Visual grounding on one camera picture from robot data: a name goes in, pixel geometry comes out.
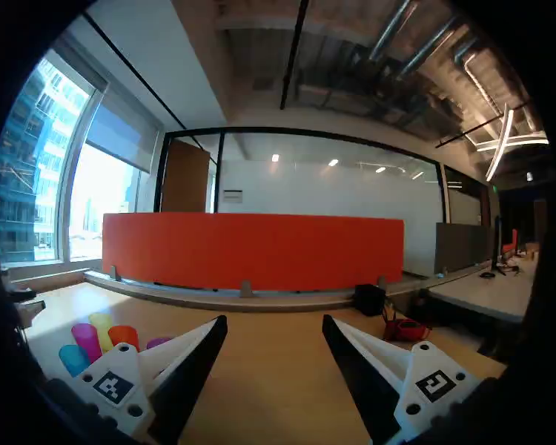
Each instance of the sign on wall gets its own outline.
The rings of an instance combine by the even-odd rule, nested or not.
[[[223,190],[222,201],[232,202],[233,204],[243,203],[243,190]]]

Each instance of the black bag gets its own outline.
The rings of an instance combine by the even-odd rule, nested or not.
[[[381,315],[385,305],[385,290],[374,284],[359,284],[354,287],[352,302],[354,308],[367,317]]]

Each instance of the colorful plastic cup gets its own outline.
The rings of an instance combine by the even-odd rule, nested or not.
[[[113,349],[113,344],[109,338],[109,329],[113,326],[111,316],[109,314],[95,313],[88,316],[90,324],[96,327],[97,335],[99,336],[99,344],[103,353],[109,352]]]
[[[114,326],[109,329],[109,338],[115,346],[117,343],[128,343],[140,352],[138,347],[138,332],[132,326]]]
[[[146,343],[146,349],[152,349],[155,346],[162,345],[163,343],[167,343],[169,340],[172,340],[173,337],[159,337],[153,338],[148,343]]]
[[[76,377],[90,366],[90,360],[84,348],[78,345],[66,345],[60,348],[60,360],[72,377]]]
[[[76,343],[85,349],[91,363],[95,363],[102,356],[95,326],[88,323],[79,323],[72,326],[72,335]]]

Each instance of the desk surface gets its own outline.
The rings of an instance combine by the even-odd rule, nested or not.
[[[107,312],[113,324],[134,326],[142,348],[151,338],[181,335],[220,314],[140,300],[89,283],[38,299],[46,309],[25,332],[51,377],[65,372],[58,350],[73,344],[71,326],[86,322],[91,313]],[[371,335],[383,334],[381,317],[353,309],[226,313],[228,335],[181,443],[366,445],[368,434],[321,332],[324,313]],[[428,339],[479,378],[497,377],[505,369],[436,329]]]
[[[521,272],[496,273],[489,280],[480,278],[482,271],[429,289],[433,297],[499,320],[519,323],[532,293],[537,261],[515,258]]]

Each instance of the wooden door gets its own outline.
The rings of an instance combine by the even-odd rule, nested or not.
[[[210,154],[186,142],[169,145],[161,211],[206,211]]]

